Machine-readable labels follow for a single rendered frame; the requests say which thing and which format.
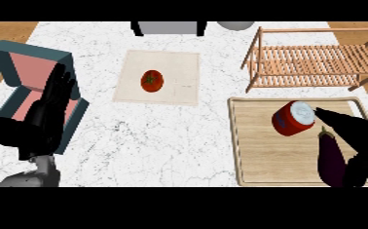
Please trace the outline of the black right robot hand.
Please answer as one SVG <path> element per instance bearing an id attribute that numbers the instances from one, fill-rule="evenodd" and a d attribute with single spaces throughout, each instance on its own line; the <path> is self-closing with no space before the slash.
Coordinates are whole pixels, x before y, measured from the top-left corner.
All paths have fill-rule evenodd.
<path id="1" fill-rule="evenodd" d="M 315 115 L 357 152 L 345 160 L 343 187 L 363 187 L 368 181 L 368 140 L 364 139 L 368 135 L 368 120 L 323 108 L 315 109 Z"/>

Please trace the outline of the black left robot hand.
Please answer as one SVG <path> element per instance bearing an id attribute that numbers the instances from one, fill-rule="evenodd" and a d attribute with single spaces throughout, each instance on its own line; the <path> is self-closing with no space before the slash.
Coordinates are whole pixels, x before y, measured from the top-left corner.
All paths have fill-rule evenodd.
<path id="1" fill-rule="evenodd" d="M 33 103 L 26 119 L 0 117 L 0 144 L 20 149 L 20 160 L 52 155 L 64 134 L 65 113 L 76 79 L 57 64 L 49 75 L 42 98 Z"/>

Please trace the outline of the dark purple eggplant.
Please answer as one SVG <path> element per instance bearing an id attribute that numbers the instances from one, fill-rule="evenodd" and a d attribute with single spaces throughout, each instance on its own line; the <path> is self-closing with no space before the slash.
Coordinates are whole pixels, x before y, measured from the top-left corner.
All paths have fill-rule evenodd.
<path id="1" fill-rule="evenodd" d="M 321 180 L 331 187 L 343 187 L 346 163 L 336 136 L 327 129 L 323 129 L 318 138 L 318 173 Z"/>

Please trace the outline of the pale wooden tray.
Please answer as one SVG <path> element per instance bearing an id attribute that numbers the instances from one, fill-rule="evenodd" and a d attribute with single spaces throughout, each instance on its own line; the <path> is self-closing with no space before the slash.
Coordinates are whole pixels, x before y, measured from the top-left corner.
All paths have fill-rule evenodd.
<path id="1" fill-rule="evenodd" d="M 318 134 L 334 134 L 346 160 L 357 154 L 334 129 L 320 120 L 296 135 L 281 135 L 272 116 L 290 98 L 231 97 L 237 183 L 240 186 L 326 186 L 318 173 Z"/>

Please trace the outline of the wooden tiered shelf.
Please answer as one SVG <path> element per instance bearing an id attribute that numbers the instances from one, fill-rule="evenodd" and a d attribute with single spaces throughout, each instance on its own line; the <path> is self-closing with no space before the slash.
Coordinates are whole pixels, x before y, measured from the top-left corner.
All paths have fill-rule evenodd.
<path id="1" fill-rule="evenodd" d="M 368 42 L 364 45 L 265 46 L 266 33 L 368 31 L 368 28 L 259 27 L 240 68 L 253 88 L 348 87 L 368 83 Z"/>

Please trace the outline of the teal and pink box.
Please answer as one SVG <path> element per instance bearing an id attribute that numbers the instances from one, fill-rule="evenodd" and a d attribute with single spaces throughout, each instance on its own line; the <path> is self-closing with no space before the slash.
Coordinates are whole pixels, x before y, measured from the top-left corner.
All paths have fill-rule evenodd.
<path id="1" fill-rule="evenodd" d="M 5 83 L 15 91 L 0 107 L 0 117 L 26 119 L 34 101 L 42 97 L 49 74 L 57 64 L 64 64 L 71 79 L 77 79 L 74 57 L 70 52 L 0 40 L 0 72 Z M 64 136 L 57 154 L 65 153 L 89 102 L 80 97 L 79 82 L 74 84 L 65 114 Z"/>

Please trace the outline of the red can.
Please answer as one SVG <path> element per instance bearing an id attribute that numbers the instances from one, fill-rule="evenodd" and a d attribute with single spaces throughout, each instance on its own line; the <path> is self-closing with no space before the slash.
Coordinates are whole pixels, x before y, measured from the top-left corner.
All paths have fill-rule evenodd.
<path id="1" fill-rule="evenodd" d="M 272 116 L 277 132 L 292 136 L 309 130 L 315 125 L 315 113 L 305 101 L 290 101 Z"/>

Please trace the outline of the red tomato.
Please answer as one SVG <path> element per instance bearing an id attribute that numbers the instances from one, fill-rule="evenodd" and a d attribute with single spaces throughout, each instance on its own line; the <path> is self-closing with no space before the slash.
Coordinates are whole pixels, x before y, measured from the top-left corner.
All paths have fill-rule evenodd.
<path id="1" fill-rule="evenodd" d="M 164 85 L 163 74 L 157 70 L 148 70 L 141 77 L 141 87 L 150 92 L 156 93 L 160 91 Z"/>

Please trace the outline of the brown wooden board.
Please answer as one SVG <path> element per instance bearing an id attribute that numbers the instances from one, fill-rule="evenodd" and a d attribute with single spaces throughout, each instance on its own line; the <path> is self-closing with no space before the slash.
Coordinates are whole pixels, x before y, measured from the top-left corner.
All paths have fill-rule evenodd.
<path id="1" fill-rule="evenodd" d="M 26 43 L 37 25 L 37 21 L 0 21 L 0 40 Z"/>
<path id="2" fill-rule="evenodd" d="M 331 28 L 368 28 L 368 21 L 330 21 Z M 368 42 L 368 31 L 339 31 L 336 37 L 342 45 L 364 45 Z"/>

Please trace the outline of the beige placemat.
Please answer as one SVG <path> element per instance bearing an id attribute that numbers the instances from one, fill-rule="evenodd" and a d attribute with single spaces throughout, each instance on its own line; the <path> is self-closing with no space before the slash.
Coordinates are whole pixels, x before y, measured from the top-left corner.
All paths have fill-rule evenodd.
<path id="1" fill-rule="evenodd" d="M 116 101 L 198 104 L 200 53 L 128 51 Z"/>

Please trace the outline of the grey round pot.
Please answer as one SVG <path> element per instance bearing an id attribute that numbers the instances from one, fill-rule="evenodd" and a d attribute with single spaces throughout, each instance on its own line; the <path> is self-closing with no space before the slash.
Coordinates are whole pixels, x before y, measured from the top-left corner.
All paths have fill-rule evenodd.
<path id="1" fill-rule="evenodd" d="M 219 24 L 228 30 L 241 31 L 253 25 L 253 21 L 219 21 Z"/>

